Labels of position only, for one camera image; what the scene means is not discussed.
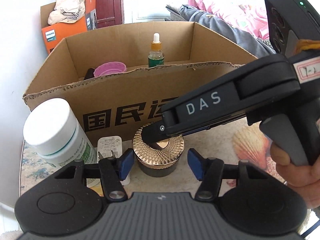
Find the person's right hand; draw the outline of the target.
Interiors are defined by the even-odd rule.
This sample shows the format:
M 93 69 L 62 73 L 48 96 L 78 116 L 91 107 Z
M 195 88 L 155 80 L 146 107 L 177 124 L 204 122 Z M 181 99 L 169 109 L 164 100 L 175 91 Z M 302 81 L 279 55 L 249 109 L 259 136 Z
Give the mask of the person's right hand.
M 308 208 L 319 207 L 319 158 L 310 166 L 295 166 L 289 155 L 274 142 L 270 148 L 276 171 L 287 182 L 288 187 L 296 191 L 306 202 Z

